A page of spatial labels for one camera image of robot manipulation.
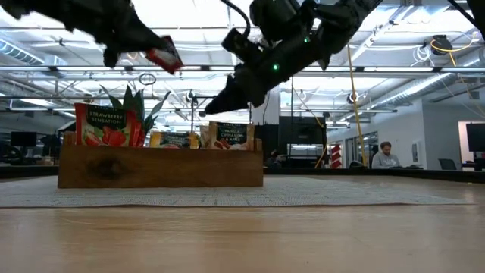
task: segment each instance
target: red and white object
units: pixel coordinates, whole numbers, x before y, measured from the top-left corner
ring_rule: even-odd
[[[146,58],[161,66],[170,74],[174,74],[179,68],[183,66],[182,59],[180,59],[177,49],[175,49],[174,41],[169,36],[163,36],[168,47],[166,49],[150,49],[146,53]]]
[[[331,165],[332,168],[341,168],[342,167],[342,156],[340,152],[342,151],[340,145],[335,145],[331,150]]]

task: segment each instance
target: red snack package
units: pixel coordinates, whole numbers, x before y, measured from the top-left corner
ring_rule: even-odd
[[[132,146],[136,112],[75,103],[76,143],[90,146]]]
[[[161,66],[168,73],[174,74],[176,70],[183,66],[182,59],[180,59],[179,53],[175,49],[172,38],[163,36],[162,39],[168,43],[168,47],[166,49],[150,49],[145,52],[146,58]]]

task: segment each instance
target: table surface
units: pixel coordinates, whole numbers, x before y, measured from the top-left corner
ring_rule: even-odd
[[[485,271],[485,185],[331,180],[475,205],[0,209],[0,272]]]

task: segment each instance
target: ventilation duct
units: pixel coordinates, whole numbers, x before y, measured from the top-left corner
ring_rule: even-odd
[[[28,65],[45,65],[45,66],[63,66],[67,65],[67,62],[56,55],[45,55],[44,58],[39,57],[37,54],[28,52],[19,46],[15,45],[16,42],[9,39],[5,35],[0,34],[0,52],[4,55],[12,57],[18,61]],[[65,73],[61,72],[45,72],[44,74],[55,77],[65,77]]]
[[[465,55],[458,60],[458,66],[485,66],[484,53],[485,48],[481,48]],[[443,84],[452,85],[456,80],[458,80],[458,75],[456,73],[442,73],[427,79],[413,80],[412,82],[393,90],[391,93],[387,93],[385,96],[380,97],[375,102],[372,102],[372,104],[361,106],[361,108],[378,108],[388,104],[394,106],[403,105],[443,88]]]
[[[44,61],[33,54],[0,38],[0,52],[28,65],[43,65]]]

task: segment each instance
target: man sitting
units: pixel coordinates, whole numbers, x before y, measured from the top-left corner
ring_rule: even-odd
[[[381,152],[374,155],[372,159],[373,169],[398,168],[401,167],[397,156],[391,155],[391,143],[385,141],[380,144]]]

